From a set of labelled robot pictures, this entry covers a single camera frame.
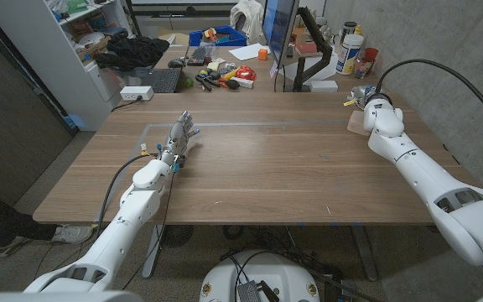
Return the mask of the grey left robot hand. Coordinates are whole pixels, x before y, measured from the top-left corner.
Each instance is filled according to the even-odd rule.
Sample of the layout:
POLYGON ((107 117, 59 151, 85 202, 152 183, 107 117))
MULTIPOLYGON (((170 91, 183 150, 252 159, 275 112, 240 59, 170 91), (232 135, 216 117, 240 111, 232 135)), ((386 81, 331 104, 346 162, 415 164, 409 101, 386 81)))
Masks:
POLYGON ((191 114, 184 111, 170 128, 158 159, 168 165, 174 164, 175 158, 184 154, 190 138, 200 133, 199 129, 191 130, 193 125, 191 114))

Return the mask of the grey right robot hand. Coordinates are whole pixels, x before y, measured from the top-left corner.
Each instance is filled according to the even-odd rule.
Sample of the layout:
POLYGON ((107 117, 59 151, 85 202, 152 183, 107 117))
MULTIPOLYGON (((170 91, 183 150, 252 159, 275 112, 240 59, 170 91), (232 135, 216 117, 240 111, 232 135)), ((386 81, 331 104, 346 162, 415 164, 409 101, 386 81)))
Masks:
POLYGON ((376 87, 371 85, 355 86, 351 89, 351 94, 343 103, 345 107, 356 105, 360 110, 364 110, 368 103, 368 98, 376 93, 376 87))

